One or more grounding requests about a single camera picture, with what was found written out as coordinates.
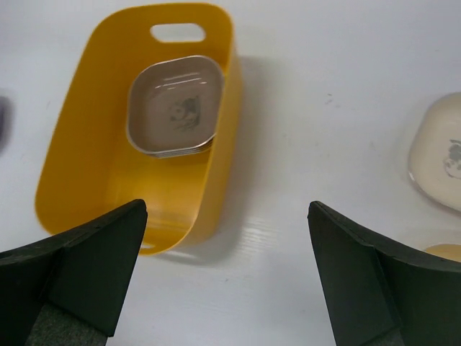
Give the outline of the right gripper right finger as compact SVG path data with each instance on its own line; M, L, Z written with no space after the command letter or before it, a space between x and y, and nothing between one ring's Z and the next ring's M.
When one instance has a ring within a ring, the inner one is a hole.
M460 263L408 247L319 201L308 225L337 345L459 345Z

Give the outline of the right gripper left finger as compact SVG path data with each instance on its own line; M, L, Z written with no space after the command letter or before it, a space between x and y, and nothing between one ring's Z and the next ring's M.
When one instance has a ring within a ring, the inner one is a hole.
M143 200L1 253L2 345L105 345L146 229Z

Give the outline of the pink panda plate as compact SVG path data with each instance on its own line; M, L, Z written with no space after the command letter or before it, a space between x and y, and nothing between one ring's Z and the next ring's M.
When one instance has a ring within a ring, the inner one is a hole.
M223 87L221 67L207 56L145 68L128 92L126 136L131 146L156 158L206 151L215 137Z

